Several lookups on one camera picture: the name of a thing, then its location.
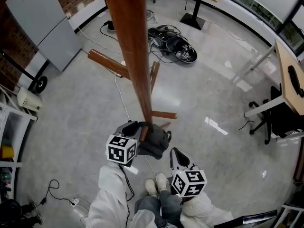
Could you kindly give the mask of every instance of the shoe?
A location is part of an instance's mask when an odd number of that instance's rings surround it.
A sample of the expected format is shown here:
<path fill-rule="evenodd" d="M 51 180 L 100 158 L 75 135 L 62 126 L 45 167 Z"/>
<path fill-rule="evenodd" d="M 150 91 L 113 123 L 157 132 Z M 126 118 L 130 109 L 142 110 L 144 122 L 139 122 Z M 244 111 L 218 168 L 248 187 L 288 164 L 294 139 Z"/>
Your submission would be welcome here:
<path fill-rule="evenodd" d="M 144 187 L 146 188 L 150 196 L 157 198 L 156 185 L 153 179 L 148 178 L 144 183 Z"/>
<path fill-rule="evenodd" d="M 31 201 L 29 204 L 30 204 L 31 206 L 33 206 L 32 211 L 35 210 L 35 209 L 37 209 L 37 204 L 36 204 L 35 202 Z"/>
<path fill-rule="evenodd" d="M 159 172 L 156 175 L 156 184 L 158 193 L 161 193 L 163 190 L 167 190 L 167 177 L 164 173 Z"/>
<path fill-rule="evenodd" d="M 112 32 L 115 32 L 115 28 L 114 28 L 114 25 L 113 25 L 113 22 L 110 21 L 109 24 L 108 24 L 108 29 Z"/>
<path fill-rule="evenodd" d="M 36 218 L 38 219 L 38 224 L 42 225 L 43 224 L 42 217 L 40 215 L 37 215 Z"/>

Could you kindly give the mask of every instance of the wheel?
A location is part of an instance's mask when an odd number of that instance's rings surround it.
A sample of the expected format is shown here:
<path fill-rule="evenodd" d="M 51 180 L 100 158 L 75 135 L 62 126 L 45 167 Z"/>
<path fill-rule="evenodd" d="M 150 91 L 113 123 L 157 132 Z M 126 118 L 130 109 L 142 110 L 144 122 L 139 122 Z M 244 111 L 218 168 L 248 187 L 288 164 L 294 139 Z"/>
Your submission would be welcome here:
<path fill-rule="evenodd" d="M 36 92 L 38 94 L 40 94 L 46 88 L 47 83 L 48 83 L 47 79 L 48 79 L 47 77 L 42 76 L 36 83 Z"/>

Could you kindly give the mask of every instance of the black and white marker cube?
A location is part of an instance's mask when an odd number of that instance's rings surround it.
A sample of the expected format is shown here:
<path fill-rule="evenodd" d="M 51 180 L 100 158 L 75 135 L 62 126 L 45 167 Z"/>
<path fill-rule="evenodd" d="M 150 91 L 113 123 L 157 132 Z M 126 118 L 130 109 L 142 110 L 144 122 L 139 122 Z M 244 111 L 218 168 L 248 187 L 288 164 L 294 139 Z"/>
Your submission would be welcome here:
<path fill-rule="evenodd" d="M 106 142 L 106 158 L 109 161 L 126 164 L 136 156 L 138 141 L 110 135 Z"/>
<path fill-rule="evenodd" d="M 183 197 L 197 196 L 205 188 L 207 179 L 202 170 L 176 171 L 172 186 Z"/>

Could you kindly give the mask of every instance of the concrete floor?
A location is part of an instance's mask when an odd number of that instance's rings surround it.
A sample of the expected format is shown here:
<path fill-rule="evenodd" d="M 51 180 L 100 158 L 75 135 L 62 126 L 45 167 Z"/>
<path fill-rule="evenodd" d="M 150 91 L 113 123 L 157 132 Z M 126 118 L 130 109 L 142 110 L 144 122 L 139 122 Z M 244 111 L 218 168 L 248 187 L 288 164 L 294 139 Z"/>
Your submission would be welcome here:
<path fill-rule="evenodd" d="M 252 123 L 238 131 L 247 121 L 243 114 L 248 110 L 248 103 L 253 100 L 261 103 L 269 98 L 270 86 L 280 82 L 276 55 L 238 86 L 233 85 L 230 79 L 237 70 L 265 53 L 268 46 L 235 21 L 203 5 L 199 17 L 218 23 L 234 38 L 216 24 L 207 22 L 202 31 L 181 24 L 184 4 L 185 0 L 157 0 L 155 4 L 147 0 L 147 7 L 159 21 L 156 25 L 150 20 L 148 26 L 177 26 L 199 55 L 190 65 L 161 63 L 152 107 L 176 112 L 178 119 L 168 128 L 172 131 L 172 141 L 163 158 L 148 157 L 148 160 L 155 172 L 163 171 L 169 176 L 170 148 L 178 147 L 192 155 L 205 171 L 208 180 L 205 192 L 217 207 L 230 210 L 234 217 L 277 209 L 292 193 L 299 141 L 281 144 L 272 141 L 264 145 L 264 128 L 249 135 Z M 187 10 L 192 12 L 192 9 L 194 2 L 189 0 Z M 83 31 L 104 47 L 121 52 L 115 40 L 99 32 L 109 18 L 108 13 L 96 17 Z M 78 36 L 84 51 L 94 48 L 119 62 L 123 60 L 120 54 L 87 40 L 81 32 Z M 171 58 L 162 59 L 169 62 Z M 157 58 L 150 55 L 150 64 L 155 60 Z M 60 188 L 53 190 L 57 197 L 82 197 L 92 202 L 98 192 L 99 169 L 107 163 L 106 140 L 128 120 L 114 75 L 88 59 L 83 51 L 63 73 L 49 66 L 45 75 L 49 83 L 40 95 L 44 107 L 38 121 L 32 124 L 24 146 L 16 199 L 21 204 L 30 199 L 39 203 L 49 181 L 57 179 Z M 130 118 L 143 120 L 131 82 L 117 78 L 117 83 Z M 250 119 L 256 121 L 254 125 L 259 121 L 258 116 Z M 155 118 L 154 122 L 162 124 L 166 119 Z M 137 175 L 127 172 L 135 191 L 135 198 L 129 202 L 131 215 L 134 202 L 145 193 L 145 179 L 153 177 L 144 156 L 137 156 L 133 166 L 139 172 Z M 82 227 L 80 218 L 86 211 L 74 210 L 67 201 L 51 196 L 47 200 L 39 207 L 44 220 L 42 227 Z"/>

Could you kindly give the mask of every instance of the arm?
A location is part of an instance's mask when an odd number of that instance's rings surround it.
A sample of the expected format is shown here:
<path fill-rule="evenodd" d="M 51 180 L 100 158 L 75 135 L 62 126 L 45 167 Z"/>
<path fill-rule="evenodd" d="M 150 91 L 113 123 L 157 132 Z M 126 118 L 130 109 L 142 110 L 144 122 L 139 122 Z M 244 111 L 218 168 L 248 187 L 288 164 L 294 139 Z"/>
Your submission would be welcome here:
<path fill-rule="evenodd" d="M 126 182 L 116 163 L 100 169 L 98 186 L 100 191 L 91 204 L 86 228 L 124 228 L 128 215 Z"/>

